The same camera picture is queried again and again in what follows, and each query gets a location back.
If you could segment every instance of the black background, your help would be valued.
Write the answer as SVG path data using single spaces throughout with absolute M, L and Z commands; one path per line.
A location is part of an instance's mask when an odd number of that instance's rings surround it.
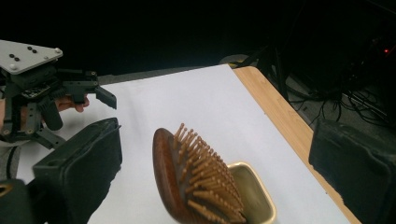
M 16 3 L 2 8 L 0 39 L 60 48 L 60 67 L 99 75 L 206 66 L 265 45 L 272 7 L 249 1 Z

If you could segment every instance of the wooden bristle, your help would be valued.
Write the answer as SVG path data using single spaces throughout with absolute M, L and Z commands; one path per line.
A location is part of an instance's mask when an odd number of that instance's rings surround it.
M 184 123 L 173 144 L 179 190 L 188 207 L 213 223 L 246 223 L 233 176 L 215 150 Z

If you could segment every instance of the wooden hairbrush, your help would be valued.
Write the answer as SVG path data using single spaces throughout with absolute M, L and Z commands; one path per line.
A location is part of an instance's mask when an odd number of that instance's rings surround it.
M 158 129 L 152 150 L 158 191 L 177 222 L 246 223 L 227 165 L 193 129 Z

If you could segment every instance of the white surface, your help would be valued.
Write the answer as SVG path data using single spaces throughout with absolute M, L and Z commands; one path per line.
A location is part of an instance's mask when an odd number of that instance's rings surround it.
M 61 113 L 68 139 L 99 119 L 117 117 L 123 163 L 110 192 L 90 223 L 175 223 L 155 183 L 152 137 L 158 128 L 174 133 L 193 128 L 227 163 L 245 161 L 260 176 L 276 205 L 276 223 L 348 223 L 290 145 L 228 65 L 103 86 L 118 98 L 114 110 L 90 95 L 79 114 Z M 35 143 L 21 152 L 19 178 L 49 153 Z

